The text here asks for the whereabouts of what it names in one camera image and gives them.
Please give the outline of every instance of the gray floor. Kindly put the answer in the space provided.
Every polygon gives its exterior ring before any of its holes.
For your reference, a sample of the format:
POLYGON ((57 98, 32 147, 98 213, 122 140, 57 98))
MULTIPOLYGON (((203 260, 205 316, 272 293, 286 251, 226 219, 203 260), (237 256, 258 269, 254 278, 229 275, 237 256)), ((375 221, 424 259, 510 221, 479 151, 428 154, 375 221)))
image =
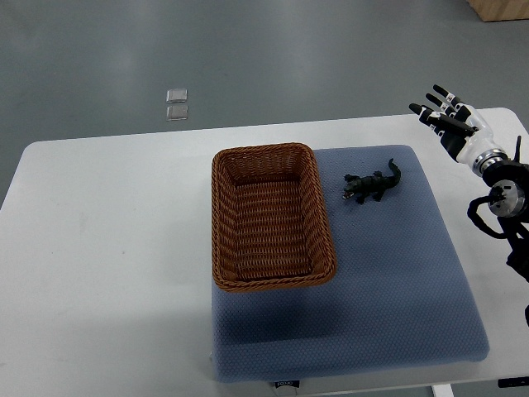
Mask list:
POLYGON ((0 199, 33 141, 410 113, 433 84, 529 127, 528 33, 465 0, 0 0, 0 199))

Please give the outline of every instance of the blue foam pad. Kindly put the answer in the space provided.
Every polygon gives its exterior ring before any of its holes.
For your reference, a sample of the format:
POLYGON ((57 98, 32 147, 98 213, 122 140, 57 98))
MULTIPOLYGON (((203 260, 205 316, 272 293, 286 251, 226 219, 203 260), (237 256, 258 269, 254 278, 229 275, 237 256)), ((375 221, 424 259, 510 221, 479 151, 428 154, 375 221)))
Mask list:
POLYGON ((465 273, 413 150, 315 151, 338 267, 324 285, 254 293, 212 286, 213 365, 222 382, 299 380, 481 361, 488 340, 465 273), (399 185, 363 205, 344 175, 399 185))

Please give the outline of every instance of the brown wicker basket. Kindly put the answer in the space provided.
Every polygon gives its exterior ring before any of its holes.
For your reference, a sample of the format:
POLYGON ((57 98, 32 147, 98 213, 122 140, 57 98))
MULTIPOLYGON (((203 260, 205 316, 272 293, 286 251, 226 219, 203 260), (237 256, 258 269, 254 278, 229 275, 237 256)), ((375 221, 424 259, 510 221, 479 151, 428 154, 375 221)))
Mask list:
POLYGON ((212 271, 231 292, 319 285, 336 253, 312 150, 237 147, 212 162, 212 271))

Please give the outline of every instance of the crocodile tail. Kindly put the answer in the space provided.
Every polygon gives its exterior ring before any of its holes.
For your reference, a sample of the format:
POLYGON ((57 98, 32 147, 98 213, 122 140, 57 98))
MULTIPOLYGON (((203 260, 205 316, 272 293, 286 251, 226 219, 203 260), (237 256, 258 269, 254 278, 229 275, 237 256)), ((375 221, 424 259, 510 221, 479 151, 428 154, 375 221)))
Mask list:
POLYGON ((395 163, 393 163, 393 159, 389 160, 388 167, 393 172, 393 176, 390 176, 389 178, 392 180, 392 187, 397 186, 398 182, 400 182, 400 169, 397 167, 395 163))

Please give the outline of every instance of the green toy crocodile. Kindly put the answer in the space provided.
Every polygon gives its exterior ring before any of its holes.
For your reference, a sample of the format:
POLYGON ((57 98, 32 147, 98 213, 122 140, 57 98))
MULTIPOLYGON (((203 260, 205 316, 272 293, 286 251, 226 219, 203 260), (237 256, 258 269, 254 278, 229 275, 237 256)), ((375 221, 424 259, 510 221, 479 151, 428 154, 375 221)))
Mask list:
POLYGON ((373 176, 365 176, 360 178, 358 175, 347 174, 344 179, 347 182, 347 186, 344 188, 343 199, 349 199, 355 194, 359 194, 356 198, 356 202, 363 204, 365 199, 372 193, 373 199, 380 201, 384 192, 387 189, 394 188, 400 182, 400 169, 393 163, 391 159, 388 163, 388 167, 393 172, 393 176, 382 176, 380 171, 375 171, 373 176))

